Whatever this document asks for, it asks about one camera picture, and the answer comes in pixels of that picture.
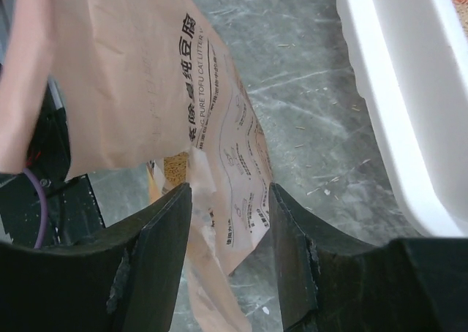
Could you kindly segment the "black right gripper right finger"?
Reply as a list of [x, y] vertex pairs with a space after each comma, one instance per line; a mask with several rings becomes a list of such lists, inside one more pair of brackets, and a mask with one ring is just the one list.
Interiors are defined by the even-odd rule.
[[467, 240], [373, 246], [271, 184], [269, 210], [285, 331], [465, 331]]

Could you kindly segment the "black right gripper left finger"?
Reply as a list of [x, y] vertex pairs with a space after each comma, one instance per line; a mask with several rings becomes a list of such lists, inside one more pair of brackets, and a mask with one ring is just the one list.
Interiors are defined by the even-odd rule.
[[192, 190], [180, 184], [71, 246], [1, 245], [3, 331], [168, 331]]

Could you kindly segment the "pink cat litter bag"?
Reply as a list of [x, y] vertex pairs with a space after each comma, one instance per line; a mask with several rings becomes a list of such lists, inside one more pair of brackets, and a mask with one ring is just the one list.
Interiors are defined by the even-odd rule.
[[268, 231], [271, 166], [232, 56], [195, 3], [15, 0], [1, 70], [3, 174], [25, 170], [50, 78], [65, 98], [67, 178], [146, 164], [152, 187], [158, 171], [175, 176], [162, 196], [188, 184], [181, 274], [194, 316], [204, 331], [250, 331], [228, 276]]

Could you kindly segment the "white orange litter box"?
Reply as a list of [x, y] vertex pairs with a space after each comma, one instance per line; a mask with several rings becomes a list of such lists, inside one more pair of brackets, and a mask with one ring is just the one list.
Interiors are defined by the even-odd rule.
[[467, 36], [452, 0], [336, 0], [401, 212], [421, 234], [467, 235]]

